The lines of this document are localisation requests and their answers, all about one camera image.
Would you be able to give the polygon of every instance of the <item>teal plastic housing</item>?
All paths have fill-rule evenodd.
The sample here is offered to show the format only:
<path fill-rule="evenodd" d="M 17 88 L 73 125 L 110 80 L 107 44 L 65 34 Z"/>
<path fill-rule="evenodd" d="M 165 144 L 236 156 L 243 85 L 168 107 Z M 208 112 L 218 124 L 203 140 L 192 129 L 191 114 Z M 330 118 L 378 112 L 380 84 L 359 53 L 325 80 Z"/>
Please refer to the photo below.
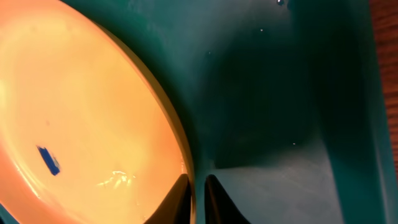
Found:
<path fill-rule="evenodd" d="M 208 174 L 253 224 L 398 223 L 367 1 L 63 2 L 122 40 L 169 96 L 197 223 Z"/>

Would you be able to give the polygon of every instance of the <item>blue sticker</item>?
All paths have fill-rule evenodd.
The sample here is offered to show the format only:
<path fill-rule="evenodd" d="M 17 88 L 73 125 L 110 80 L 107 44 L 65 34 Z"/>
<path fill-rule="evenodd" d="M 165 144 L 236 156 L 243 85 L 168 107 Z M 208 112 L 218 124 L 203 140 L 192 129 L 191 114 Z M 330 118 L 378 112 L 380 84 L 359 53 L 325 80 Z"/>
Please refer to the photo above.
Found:
<path fill-rule="evenodd" d="M 37 146 L 37 149 L 42 155 L 45 164 L 50 169 L 51 174 L 57 175 L 60 172 L 58 161 L 50 155 L 50 153 L 45 147 Z"/>

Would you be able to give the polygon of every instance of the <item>curved rim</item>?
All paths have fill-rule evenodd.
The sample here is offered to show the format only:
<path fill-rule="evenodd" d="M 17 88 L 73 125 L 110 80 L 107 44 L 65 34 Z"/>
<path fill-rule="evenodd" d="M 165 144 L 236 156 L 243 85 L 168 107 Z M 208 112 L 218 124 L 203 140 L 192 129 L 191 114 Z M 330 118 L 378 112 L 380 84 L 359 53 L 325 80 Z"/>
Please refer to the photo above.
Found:
<path fill-rule="evenodd" d="M 192 190 L 194 190 L 192 155 L 190 154 L 188 139 L 184 133 L 177 113 L 175 112 L 170 100 L 168 99 L 167 95 L 165 94 L 153 74 L 143 64 L 143 62 L 131 50 L 129 50 L 127 46 L 125 46 L 113 34 L 106 31 L 104 28 L 96 26 L 91 20 L 60 1 L 1 1 L 0 8 L 3 12 L 5 12 L 0 15 L 0 25 L 2 20 L 6 21 L 8 17 L 13 16 L 15 13 L 18 13 L 18 11 L 22 9 L 50 8 L 51 10 L 57 10 L 63 8 L 63 10 L 68 12 L 69 15 L 76 19 L 79 19 L 79 21 L 85 23 L 86 26 L 92 26 L 93 31 L 96 32 L 96 35 L 102 35 L 102 37 L 104 37 L 104 39 L 109 44 L 117 49 L 122 57 L 141 77 L 145 85 L 148 87 L 148 89 L 158 102 L 164 115 L 166 116 L 167 121 L 169 122 L 169 125 L 172 128 L 174 136 L 178 142 L 178 145 L 180 146 L 181 153 L 187 167 Z M 0 192 L 16 191 L 21 192 L 21 194 L 18 194 L 17 197 L 16 195 L 0 194 L 0 203 L 2 203 L 4 208 L 20 223 L 42 223 L 41 220 L 43 220 L 44 218 L 48 221 L 48 223 L 78 223 L 77 218 L 71 217 L 64 211 L 49 207 L 43 201 L 41 201 L 41 203 L 36 203 L 38 199 L 40 200 L 40 197 L 36 196 L 34 191 L 32 191 L 32 187 L 29 186 L 28 181 L 26 181 L 26 177 L 24 177 L 23 173 L 19 171 L 16 163 L 9 159 L 9 156 L 6 152 L 7 148 L 7 142 L 4 139 L 1 139 L 0 163 L 2 164 L 2 167 L 8 167 L 8 169 L 0 170 L 0 179 L 5 180 L 4 183 L 0 185 Z"/>

